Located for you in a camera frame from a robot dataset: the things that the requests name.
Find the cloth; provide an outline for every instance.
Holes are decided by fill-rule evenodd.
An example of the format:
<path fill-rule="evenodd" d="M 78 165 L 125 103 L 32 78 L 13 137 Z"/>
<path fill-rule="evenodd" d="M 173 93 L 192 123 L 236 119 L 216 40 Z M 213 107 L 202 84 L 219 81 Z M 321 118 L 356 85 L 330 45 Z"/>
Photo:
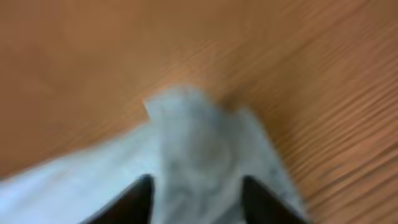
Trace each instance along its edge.
<path fill-rule="evenodd" d="M 301 197 L 246 108 L 227 114 L 199 90 L 146 101 L 150 121 L 102 145 L 0 184 L 0 223 L 80 223 L 143 174 L 155 179 L 152 223 L 245 223 L 241 178 L 252 175 L 305 218 Z"/>

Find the garment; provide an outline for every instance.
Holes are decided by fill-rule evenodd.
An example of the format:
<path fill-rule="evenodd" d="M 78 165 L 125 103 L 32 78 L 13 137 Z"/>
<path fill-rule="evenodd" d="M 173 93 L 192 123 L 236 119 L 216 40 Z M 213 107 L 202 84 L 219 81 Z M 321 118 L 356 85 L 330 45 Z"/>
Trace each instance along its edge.
<path fill-rule="evenodd" d="M 300 195 L 248 109 L 228 114 L 178 87 L 146 101 L 150 121 L 100 146 L 2 181 L 1 223 L 79 223 L 143 174 L 155 181 L 151 222 L 245 223 L 239 193 L 256 177 L 306 217 Z"/>

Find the black object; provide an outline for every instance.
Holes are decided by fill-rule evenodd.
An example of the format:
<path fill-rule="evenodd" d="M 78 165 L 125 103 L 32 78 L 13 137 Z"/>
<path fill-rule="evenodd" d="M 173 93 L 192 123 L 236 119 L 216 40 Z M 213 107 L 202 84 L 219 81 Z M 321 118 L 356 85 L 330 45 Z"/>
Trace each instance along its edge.
<path fill-rule="evenodd" d="M 89 224 L 148 224 L 155 192 L 154 180 L 145 175 L 133 183 L 117 200 L 93 215 Z M 247 224 L 305 224 L 283 205 L 266 186 L 252 177 L 244 177 L 241 203 Z"/>

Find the brown wooden floor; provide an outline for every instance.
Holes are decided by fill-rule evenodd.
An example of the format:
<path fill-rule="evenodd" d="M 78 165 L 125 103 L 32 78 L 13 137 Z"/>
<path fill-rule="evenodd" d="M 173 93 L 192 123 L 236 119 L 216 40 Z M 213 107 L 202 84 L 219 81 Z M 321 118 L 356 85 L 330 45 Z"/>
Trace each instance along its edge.
<path fill-rule="evenodd" d="M 316 223 L 398 223 L 396 0 L 1 0 L 0 174 L 194 83 L 249 105 Z"/>

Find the wooden surface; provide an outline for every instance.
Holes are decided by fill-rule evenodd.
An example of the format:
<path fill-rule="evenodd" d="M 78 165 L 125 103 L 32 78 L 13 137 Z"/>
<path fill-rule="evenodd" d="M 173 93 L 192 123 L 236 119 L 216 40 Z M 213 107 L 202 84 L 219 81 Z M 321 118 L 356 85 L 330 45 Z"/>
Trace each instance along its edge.
<path fill-rule="evenodd" d="M 191 83 L 256 112 L 316 223 L 398 223 L 396 0 L 0 0 L 0 31 L 3 177 Z"/>

